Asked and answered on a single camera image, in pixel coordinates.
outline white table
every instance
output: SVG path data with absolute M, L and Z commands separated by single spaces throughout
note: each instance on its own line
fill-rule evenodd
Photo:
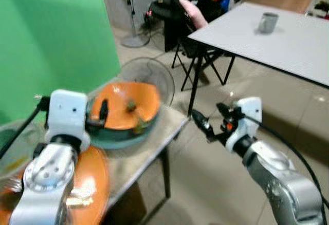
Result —
M 279 15 L 272 34 L 259 34 L 264 12 Z M 207 46 L 329 88 L 329 21 L 271 7 L 243 3 L 189 35 Z M 189 113 L 193 106 L 198 66 Z

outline black cable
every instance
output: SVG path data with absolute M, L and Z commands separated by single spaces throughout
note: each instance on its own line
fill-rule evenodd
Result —
M 27 120 L 23 123 L 23 125 L 15 132 L 13 137 L 11 137 L 10 140 L 8 140 L 7 143 L 0 149 L 0 159 L 4 156 L 4 154 L 7 152 L 7 150 L 10 148 L 10 146 L 13 144 L 13 142 L 17 139 L 17 137 L 22 133 L 22 131 L 27 127 L 28 124 L 35 118 L 35 116 L 39 113 L 39 111 L 47 111 L 49 108 L 49 97 L 42 97 L 39 104 L 36 106 L 33 113 L 27 118 Z
M 315 175 L 312 167 L 309 165 L 309 163 L 306 161 L 306 159 L 302 156 L 302 154 L 300 154 L 299 151 L 293 145 L 291 145 L 288 141 L 286 141 L 278 132 L 276 132 L 272 128 L 270 128 L 268 126 L 265 126 L 262 122 L 254 119 L 254 118 L 252 118 L 250 116 L 244 115 L 244 117 L 247 118 L 248 120 L 256 123 L 261 128 L 267 130 L 268 132 L 270 132 L 271 134 L 273 134 L 275 137 L 277 137 L 278 139 L 280 139 L 302 161 L 302 163 L 307 168 L 309 174 L 311 175 L 312 180 L 313 180 L 315 186 L 318 188 L 318 190 L 320 192 L 320 195 L 321 195 L 323 204 L 325 204 L 325 206 L 329 209 L 329 202 L 322 195 L 322 191 L 321 191 L 321 187 L 320 187 L 320 183 L 318 181 L 318 178 L 316 177 L 316 175 Z M 323 224 L 324 225 L 327 225 L 325 211 L 324 211 L 324 205 L 323 204 L 322 204 L 322 207 L 321 207 L 321 213 L 322 213 L 322 216 L 323 216 Z

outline green backdrop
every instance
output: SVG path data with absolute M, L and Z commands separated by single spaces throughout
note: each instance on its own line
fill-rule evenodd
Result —
M 120 70 L 103 0 L 0 0 L 0 35 L 0 124 L 34 94 L 89 92 Z

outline orange bowl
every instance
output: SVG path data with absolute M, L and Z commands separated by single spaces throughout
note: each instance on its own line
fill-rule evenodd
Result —
M 160 95 L 156 86 L 146 83 L 111 83 L 106 85 L 93 103 L 90 118 L 99 120 L 102 102 L 107 100 L 108 115 L 105 128 L 127 130 L 137 126 L 139 118 L 150 122 L 160 108 Z M 128 110 L 128 102 L 134 101 L 136 109 Z

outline black chair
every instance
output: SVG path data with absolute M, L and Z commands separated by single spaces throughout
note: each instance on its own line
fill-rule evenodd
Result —
M 185 13 L 185 23 L 186 23 L 186 26 L 187 26 L 187 29 L 188 29 L 188 34 L 189 33 L 192 33 L 193 31 L 196 30 L 196 28 L 194 27 L 191 19 L 188 17 L 187 13 Z M 184 36 L 181 36 L 178 38 L 178 45 L 177 45 L 177 48 L 176 48 L 176 53 L 175 53 L 175 57 L 174 57 L 174 61 L 171 65 L 171 68 L 174 68 L 175 67 L 175 62 L 176 62 L 176 59 L 178 58 L 185 74 L 186 74 L 186 77 L 183 81 L 183 84 L 181 86 L 181 91 L 184 90 L 184 87 L 185 87 L 185 84 L 187 82 L 187 79 L 189 79 L 191 81 L 191 83 L 193 84 L 193 81 L 190 77 L 190 73 L 191 73 L 191 70 L 192 70 L 192 67 L 195 63 L 195 60 L 197 59 L 198 57 L 198 45 L 191 39 L 187 38 L 187 35 L 188 34 L 185 34 Z M 192 59 L 191 61 L 191 64 L 189 66 L 189 69 L 187 70 L 185 65 L 183 64 L 183 62 L 181 61 L 181 58 L 179 56 L 179 50 L 180 48 L 183 49 L 183 53 L 186 55 L 187 58 L 189 59 Z M 221 78 L 220 74 L 218 73 L 215 65 L 213 64 L 213 62 L 218 59 L 219 57 L 223 56 L 224 55 L 224 52 L 223 51 L 219 51 L 219 50 L 215 50 L 213 48 L 208 48 L 206 50 L 206 53 L 205 55 L 203 56 L 204 57 L 204 60 L 206 61 L 204 64 L 202 64 L 201 66 L 201 71 L 205 70 L 207 67 L 211 66 L 212 69 L 214 70 L 216 76 L 218 77 L 218 79 L 220 80 L 220 83 L 221 85 L 225 85 L 226 82 L 227 82 L 227 79 L 228 79 L 228 76 L 230 74 L 230 71 L 231 71 L 231 68 L 232 68 L 232 65 L 234 63 L 234 59 L 235 59 L 235 56 L 231 56 L 231 62 L 229 64 L 229 67 L 228 67 L 228 70 L 226 72 L 226 75 L 224 77 L 224 80 Z

